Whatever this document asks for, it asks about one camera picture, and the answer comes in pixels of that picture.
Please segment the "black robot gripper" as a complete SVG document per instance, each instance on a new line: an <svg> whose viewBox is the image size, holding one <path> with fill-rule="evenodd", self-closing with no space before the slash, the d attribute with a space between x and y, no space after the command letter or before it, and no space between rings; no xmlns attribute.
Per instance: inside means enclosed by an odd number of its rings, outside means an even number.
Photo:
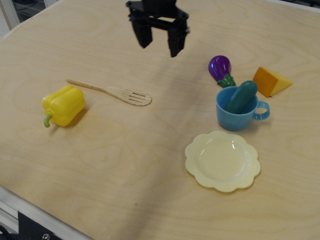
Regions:
<svg viewBox="0 0 320 240"><path fill-rule="evenodd" d="M167 30L168 46L172 58L184 49L190 33L189 15L176 6L175 0L129 0L129 20L139 45L146 48L152 41L152 28Z"/></svg>

